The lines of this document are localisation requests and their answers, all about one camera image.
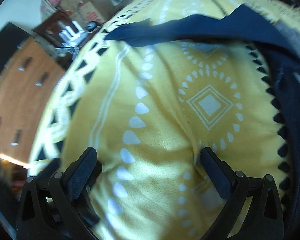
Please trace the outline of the navy blue garment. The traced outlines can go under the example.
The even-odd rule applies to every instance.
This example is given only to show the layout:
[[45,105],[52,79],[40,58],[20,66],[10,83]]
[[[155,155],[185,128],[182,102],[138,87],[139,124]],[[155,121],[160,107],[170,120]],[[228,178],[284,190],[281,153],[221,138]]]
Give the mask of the navy blue garment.
[[274,94],[281,105],[294,160],[295,190],[287,225],[293,230],[300,224],[300,57],[287,39],[246,5],[240,5],[220,20],[203,15],[190,15],[159,25],[144,20],[121,25],[106,36],[106,40],[124,41],[134,47],[207,39],[252,42],[270,67]]

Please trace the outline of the wooden dresser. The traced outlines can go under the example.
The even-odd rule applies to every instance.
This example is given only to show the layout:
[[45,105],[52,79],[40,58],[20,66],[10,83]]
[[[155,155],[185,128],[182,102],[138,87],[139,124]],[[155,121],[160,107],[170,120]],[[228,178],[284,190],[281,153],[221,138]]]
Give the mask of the wooden dresser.
[[64,69],[33,38],[28,38],[0,76],[0,157],[29,163],[45,105]]

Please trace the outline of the yellow patterned bed cover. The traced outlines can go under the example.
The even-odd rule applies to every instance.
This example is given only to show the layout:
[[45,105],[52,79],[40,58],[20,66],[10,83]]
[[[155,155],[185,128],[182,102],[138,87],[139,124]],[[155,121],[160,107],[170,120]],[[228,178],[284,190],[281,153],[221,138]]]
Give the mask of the yellow patterned bed cover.
[[277,0],[136,0],[85,46],[53,91],[28,174],[54,157],[61,170],[94,147],[104,167],[91,201],[102,239],[197,239],[224,200],[194,167],[210,146],[232,168],[273,175],[288,207],[292,161],[266,83],[269,66],[250,43],[173,41],[143,48],[105,41],[125,23],[194,14],[215,19],[247,5],[300,34],[300,9]]

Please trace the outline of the white wifi router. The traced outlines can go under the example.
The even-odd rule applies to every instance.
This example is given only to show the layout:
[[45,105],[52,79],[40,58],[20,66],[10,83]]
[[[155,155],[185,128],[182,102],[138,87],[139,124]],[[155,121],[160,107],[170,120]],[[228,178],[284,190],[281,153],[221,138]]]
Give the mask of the white wifi router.
[[61,27],[61,32],[58,35],[63,40],[63,46],[65,47],[79,46],[88,35],[77,21],[71,21],[71,23],[73,27],[61,21],[57,22]]

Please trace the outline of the black television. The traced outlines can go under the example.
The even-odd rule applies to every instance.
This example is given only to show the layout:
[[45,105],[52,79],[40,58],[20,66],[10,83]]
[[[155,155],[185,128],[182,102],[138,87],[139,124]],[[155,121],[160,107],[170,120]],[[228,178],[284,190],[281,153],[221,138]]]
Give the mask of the black television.
[[11,22],[0,31],[0,73],[19,45],[30,37],[30,34]]

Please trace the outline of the stacked cardboard boxes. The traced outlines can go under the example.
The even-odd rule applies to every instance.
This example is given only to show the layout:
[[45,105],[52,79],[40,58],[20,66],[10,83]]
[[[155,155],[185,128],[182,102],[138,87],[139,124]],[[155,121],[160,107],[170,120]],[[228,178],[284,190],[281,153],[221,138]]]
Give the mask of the stacked cardboard boxes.
[[42,0],[40,16],[44,21],[59,10],[85,27],[92,21],[107,22],[124,6],[125,0]]

